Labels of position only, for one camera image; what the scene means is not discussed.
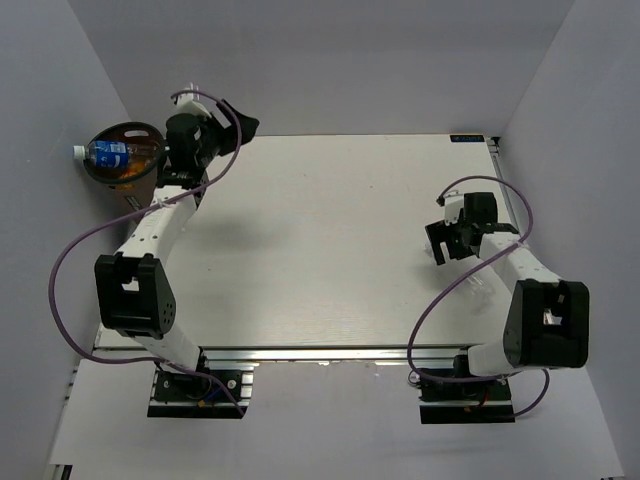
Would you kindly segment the clear bottle blue-white cap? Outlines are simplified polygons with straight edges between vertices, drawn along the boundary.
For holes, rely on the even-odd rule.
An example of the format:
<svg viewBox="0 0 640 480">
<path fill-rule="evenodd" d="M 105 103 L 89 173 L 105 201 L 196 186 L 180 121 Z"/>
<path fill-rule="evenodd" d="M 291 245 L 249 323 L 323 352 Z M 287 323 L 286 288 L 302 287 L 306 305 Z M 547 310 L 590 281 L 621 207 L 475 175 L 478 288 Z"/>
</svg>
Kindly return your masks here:
<svg viewBox="0 0 640 480">
<path fill-rule="evenodd" d="M 471 269 L 477 261 L 473 257 L 462 260 L 448 260 L 437 265 L 435 253 L 429 243 L 424 246 L 427 260 L 427 279 L 432 280 L 437 291 L 444 290 L 454 280 Z M 463 301 L 472 315 L 485 313 L 493 304 L 496 289 L 481 274 L 476 273 L 465 279 L 448 296 L 448 299 Z"/>
</svg>

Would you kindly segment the orange juice bottle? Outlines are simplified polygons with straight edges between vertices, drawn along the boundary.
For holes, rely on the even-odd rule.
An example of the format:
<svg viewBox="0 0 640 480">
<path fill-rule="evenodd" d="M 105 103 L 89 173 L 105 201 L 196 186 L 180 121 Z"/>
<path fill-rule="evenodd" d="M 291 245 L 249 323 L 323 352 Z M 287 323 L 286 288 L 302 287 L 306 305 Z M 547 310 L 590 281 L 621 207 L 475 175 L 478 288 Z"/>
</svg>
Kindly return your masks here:
<svg viewBox="0 0 640 480">
<path fill-rule="evenodd" d="M 108 180 L 125 180 L 143 173 L 151 164 L 151 160 L 132 160 L 124 168 L 106 168 L 102 175 Z"/>
</svg>

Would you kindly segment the blue label clear bottle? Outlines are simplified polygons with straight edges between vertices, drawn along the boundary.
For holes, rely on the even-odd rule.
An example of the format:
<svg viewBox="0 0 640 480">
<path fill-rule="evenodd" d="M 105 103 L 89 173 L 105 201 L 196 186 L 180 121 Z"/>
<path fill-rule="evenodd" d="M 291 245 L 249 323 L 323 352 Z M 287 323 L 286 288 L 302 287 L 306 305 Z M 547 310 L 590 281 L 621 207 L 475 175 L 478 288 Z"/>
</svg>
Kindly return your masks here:
<svg viewBox="0 0 640 480">
<path fill-rule="evenodd" d="M 153 161 L 159 150 L 157 145 L 96 140 L 73 146 L 72 156 L 96 168 L 125 169 Z"/>
</svg>

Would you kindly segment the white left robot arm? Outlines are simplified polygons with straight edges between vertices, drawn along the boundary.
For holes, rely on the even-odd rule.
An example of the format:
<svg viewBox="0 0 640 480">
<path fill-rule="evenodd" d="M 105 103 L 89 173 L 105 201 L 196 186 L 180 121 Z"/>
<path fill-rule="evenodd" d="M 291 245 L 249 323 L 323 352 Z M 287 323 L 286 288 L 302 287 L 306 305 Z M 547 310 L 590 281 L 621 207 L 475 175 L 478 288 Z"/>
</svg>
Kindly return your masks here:
<svg viewBox="0 0 640 480">
<path fill-rule="evenodd" d="M 237 156 L 259 126 L 257 119 L 241 114 L 225 100 L 216 106 L 227 126 L 190 93 L 177 96 L 158 158 L 152 209 L 115 253 L 100 256 L 94 265 L 103 326 L 141 345 L 156 361 L 181 368 L 176 384 L 191 399 L 209 392 L 212 377 L 198 366 L 201 348 L 177 323 L 177 301 L 165 265 L 204 197 L 211 181 L 207 173 L 211 161 Z"/>
</svg>

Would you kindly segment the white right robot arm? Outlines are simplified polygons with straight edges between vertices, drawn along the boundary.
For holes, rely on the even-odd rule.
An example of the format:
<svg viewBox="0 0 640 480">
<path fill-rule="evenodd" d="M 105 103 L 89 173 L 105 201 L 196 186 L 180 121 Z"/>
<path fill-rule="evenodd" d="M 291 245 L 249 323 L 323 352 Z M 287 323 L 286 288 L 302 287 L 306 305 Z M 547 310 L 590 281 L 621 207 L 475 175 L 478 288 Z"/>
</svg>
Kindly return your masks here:
<svg viewBox="0 0 640 480">
<path fill-rule="evenodd" d="M 490 192 L 449 193 L 437 200 L 444 218 L 425 227 L 435 261 L 476 257 L 511 293 L 503 333 L 467 349 L 468 364 L 451 374 L 453 390 L 472 399 L 489 376 L 525 369 L 579 369 L 588 359 L 590 293 L 544 266 L 510 223 L 498 219 Z"/>
</svg>

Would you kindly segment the brown cylindrical bin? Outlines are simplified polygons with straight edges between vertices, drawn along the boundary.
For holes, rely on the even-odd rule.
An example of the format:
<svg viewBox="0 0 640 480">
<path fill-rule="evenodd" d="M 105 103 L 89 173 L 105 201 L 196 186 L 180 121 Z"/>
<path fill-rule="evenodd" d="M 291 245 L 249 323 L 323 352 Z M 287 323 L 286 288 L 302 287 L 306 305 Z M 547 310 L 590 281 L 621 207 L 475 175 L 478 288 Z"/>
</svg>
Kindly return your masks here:
<svg viewBox="0 0 640 480">
<path fill-rule="evenodd" d="M 154 126 L 144 122 L 124 122 L 108 127 L 91 141 L 120 141 L 146 145 L 157 145 L 160 150 L 149 168 L 143 173 L 125 180 L 108 180 L 102 173 L 106 168 L 96 168 L 82 162 L 86 174 L 98 185 L 112 194 L 126 213 L 141 210 L 151 204 L 157 179 L 157 159 L 164 150 L 165 141 Z"/>
</svg>

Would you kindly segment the blue table label sticker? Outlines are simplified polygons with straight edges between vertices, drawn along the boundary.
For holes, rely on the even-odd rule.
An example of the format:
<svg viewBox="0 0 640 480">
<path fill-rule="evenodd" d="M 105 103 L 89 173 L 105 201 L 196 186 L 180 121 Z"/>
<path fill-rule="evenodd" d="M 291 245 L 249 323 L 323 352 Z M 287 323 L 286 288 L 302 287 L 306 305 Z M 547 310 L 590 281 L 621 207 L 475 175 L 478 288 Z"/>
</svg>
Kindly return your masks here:
<svg viewBox="0 0 640 480">
<path fill-rule="evenodd" d="M 452 143 L 484 143 L 484 136 L 481 134 L 451 134 Z"/>
</svg>

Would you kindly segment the aluminium right side rail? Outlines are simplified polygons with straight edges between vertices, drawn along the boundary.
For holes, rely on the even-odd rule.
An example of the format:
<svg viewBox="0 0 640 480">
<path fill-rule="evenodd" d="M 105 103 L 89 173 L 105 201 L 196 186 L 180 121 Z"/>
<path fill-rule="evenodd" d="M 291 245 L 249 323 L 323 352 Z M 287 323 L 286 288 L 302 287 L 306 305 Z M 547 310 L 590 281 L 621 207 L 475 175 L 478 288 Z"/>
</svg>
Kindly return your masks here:
<svg viewBox="0 0 640 480">
<path fill-rule="evenodd" d="M 485 234 L 480 258 L 488 263 L 511 295 L 503 333 L 474 349 L 474 362 L 486 374 L 521 369 L 560 368 L 565 363 L 562 325 L 549 325 L 545 315 L 557 313 L 561 278 L 536 258 L 526 245 L 533 229 L 532 209 L 520 190 L 501 181 L 524 207 L 525 219 L 517 234 Z"/>
</svg>

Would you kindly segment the aluminium rail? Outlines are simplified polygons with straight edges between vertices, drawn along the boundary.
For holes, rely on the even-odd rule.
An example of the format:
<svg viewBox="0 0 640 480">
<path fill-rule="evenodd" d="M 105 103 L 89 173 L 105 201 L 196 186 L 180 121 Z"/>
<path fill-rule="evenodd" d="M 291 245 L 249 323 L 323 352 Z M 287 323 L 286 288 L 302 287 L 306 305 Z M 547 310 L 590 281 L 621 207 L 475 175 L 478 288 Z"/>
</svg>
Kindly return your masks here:
<svg viewBox="0 0 640 480">
<path fill-rule="evenodd" d="M 97 348 L 95 353 L 108 356 L 148 353 L 136 347 Z M 349 347 L 349 348 L 204 348 L 207 358 L 215 361 L 342 361 L 342 360 L 381 360 L 405 361 L 406 347 Z M 418 361 L 448 361 L 461 353 L 458 347 L 414 347 L 412 358 Z"/>
<path fill-rule="evenodd" d="M 520 190 L 501 181 L 524 207 L 525 219 L 517 234 L 485 234 L 480 258 L 488 263 L 511 295 L 503 333 L 474 349 L 474 362 L 486 374 L 521 369 L 560 368 L 565 363 L 562 325 L 549 325 L 545 315 L 557 313 L 561 278 L 536 258 L 526 245 L 533 229 L 532 209 Z"/>
</svg>

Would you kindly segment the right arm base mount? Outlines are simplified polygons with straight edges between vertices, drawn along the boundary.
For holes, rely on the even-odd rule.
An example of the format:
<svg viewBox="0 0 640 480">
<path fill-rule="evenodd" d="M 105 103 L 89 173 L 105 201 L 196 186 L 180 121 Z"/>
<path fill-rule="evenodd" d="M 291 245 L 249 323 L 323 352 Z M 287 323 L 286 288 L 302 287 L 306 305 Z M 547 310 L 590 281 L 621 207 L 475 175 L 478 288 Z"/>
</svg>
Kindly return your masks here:
<svg viewBox="0 0 640 480">
<path fill-rule="evenodd" d="M 411 371 L 408 382 L 419 391 L 423 425 L 514 423 L 511 390 L 506 380 L 474 383 L 427 381 Z"/>
</svg>

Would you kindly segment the aluminium front rail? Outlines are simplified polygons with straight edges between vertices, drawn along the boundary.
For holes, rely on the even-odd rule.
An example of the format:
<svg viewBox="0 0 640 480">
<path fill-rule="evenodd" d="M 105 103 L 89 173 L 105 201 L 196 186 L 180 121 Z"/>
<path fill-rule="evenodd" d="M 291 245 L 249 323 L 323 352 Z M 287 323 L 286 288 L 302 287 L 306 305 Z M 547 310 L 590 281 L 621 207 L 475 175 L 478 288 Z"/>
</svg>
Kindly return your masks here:
<svg viewBox="0 0 640 480">
<path fill-rule="evenodd" d="M 148 353 L 136 347 L 97 348 L 95 353 L 108 356 Z M 381 360 L 405 361 L 406 347 L 349 347 L 349 348 L 204 348 L 207 358 L 215 361 L 342 361 L 342 360 Z M 418 361 L 448 361 L 461 353 L 458 347 L 414 347 L 412 358 Z"/>
</svg>

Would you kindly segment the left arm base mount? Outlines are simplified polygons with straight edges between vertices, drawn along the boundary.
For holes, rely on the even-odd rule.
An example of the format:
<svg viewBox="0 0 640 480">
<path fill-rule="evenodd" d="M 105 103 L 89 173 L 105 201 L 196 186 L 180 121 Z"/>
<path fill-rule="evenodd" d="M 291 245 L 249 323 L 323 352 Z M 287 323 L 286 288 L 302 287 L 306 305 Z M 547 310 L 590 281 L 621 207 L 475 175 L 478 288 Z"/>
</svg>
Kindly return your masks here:
<svg viewBox="0 0 640 480">
<path fill-rule="evenodd" d="M 210 362 L 205 371 L 218 378 L 239 404 L 211 380 L 157 365 L 147 408 L 148 418 L 242 419 L 252 395 L 255 363 Z"/>
</svg>

